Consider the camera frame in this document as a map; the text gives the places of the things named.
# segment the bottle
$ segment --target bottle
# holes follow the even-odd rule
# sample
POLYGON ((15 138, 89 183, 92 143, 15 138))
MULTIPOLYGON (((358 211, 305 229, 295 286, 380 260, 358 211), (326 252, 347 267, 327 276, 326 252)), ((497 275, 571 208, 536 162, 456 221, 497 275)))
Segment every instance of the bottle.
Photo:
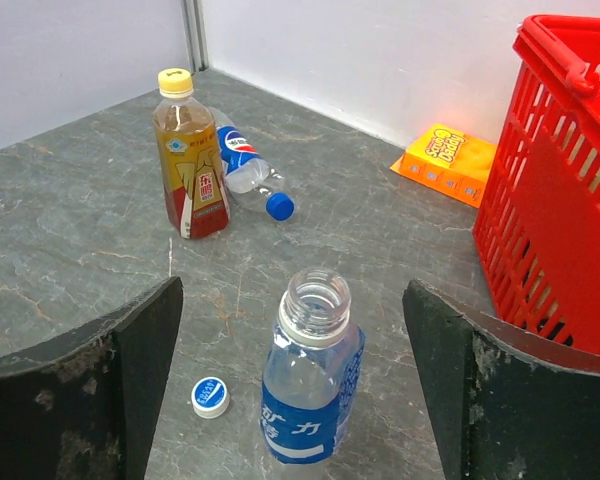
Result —
POLYGON ((318 478, 346 433, 365 341, 350 305, 347 282, 325 268, 296 274, 280 301, 260 417, 275 478, 318 478))
POLYGON ((158 75, 164 97, 153 112, 167 214, 184 238, 202 238, 229 223, 222 160, 211 112, 193 98, 191 73, 158 75))
POLYGON ((233 198, 249 210, 267 212, 280 222, 287 220, 295 205, 284 193, 284 177, 249 145, 229 117, 215 108, 210 110, 218 129, 225 182, 233 198))

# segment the yellow bottle cap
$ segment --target yellow bottle cap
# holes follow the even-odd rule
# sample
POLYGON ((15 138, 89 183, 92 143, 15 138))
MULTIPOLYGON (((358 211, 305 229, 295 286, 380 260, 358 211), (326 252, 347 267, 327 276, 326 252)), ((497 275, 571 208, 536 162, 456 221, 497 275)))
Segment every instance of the yellow bottle cap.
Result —
POLYGON ((193 78, 184 68, 167 68, 158 74, 158 86, 164 97, 186 97, 193 92, 193 78))

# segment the orange package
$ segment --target orange package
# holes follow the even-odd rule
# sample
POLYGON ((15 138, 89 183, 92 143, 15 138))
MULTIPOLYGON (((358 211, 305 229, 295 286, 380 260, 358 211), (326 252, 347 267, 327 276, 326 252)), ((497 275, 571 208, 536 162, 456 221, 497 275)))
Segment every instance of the orange package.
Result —
POLYGON ((435 124, 391 170, 473 207, 479 207, 496 146, 435 124))

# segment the blue label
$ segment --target blue label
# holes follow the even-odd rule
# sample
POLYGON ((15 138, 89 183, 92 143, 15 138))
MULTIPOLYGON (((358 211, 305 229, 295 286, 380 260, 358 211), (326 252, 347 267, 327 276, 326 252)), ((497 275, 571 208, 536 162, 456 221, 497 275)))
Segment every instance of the blue label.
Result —
POLYGON ((271 454, 282 463, 315 463, 330 457, 346 433, 360 376, 365 336, 347 365, 338 395, 328 405, 307 410, 278 401, 262 383, 260 427, 271 454))
POLYGON ((207 378, 200 382, 193 392, 195 401, 203 408, 220 405, 226 395, 224 385, 216 378, 207 378))
POLYGON ((226 162, 226 172, 237 170, 249 160, 260 158, 260 155, 235 127, 222 127, 218 129, 218 142, 220 153, 226 162))

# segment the shopping basket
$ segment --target shopping basket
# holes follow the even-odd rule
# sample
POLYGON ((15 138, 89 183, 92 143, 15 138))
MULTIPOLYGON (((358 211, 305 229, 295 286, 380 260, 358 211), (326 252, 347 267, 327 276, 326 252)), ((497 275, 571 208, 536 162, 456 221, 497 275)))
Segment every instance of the shopping basket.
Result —
POLYGON ((600 355, 600 18, 538 15, 474 237, 498 315, 600 355))

